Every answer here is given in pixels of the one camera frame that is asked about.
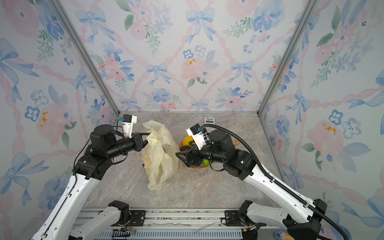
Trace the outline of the green apple fruit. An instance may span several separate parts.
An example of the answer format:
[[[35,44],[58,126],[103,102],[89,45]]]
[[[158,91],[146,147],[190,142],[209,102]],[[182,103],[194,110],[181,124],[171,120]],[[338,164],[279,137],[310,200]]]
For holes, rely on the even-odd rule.
[[[202,162],[202,165],[203,165],[204,167],[209,167],[209,166],[210,166],[210,162],[207,161],[207,160],[204,160],[204,161]]]

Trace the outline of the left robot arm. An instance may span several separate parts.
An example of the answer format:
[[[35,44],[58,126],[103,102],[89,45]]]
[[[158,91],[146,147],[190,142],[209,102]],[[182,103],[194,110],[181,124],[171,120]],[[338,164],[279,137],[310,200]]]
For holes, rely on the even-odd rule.
[[[90,134],[90,143],[74,164],[60,200],[41,228],[33,235],[34,240],[93,240],[113,225],[124,229],[133,219],[129,204],[112,201],[103,211],[75,230],[72,229],[85,201],[102,180],[107,170],[117,164],[116,157],[128,156],[129,152],[141,151],[147,141],[146,133],[119,132],[112,125],[100,125]]]

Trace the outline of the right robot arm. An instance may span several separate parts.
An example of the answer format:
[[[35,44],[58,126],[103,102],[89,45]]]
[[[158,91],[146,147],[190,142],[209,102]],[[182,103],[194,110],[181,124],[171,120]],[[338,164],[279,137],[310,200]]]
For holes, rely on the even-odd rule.
[[[223,171],[258,188],[279,205],[271,208],[244,201],[238,216],[248,231],[266,224],[287,231],[295,240],[321,239],[325,202],[301,197],[282,183],[261,164],[242,138],[227,129],[217,126],[208,132],[193,126],[187,129],[187,134],[193,138],[192,147],[176,153],[186,167],[197,167],[203,161],[220,163]]]

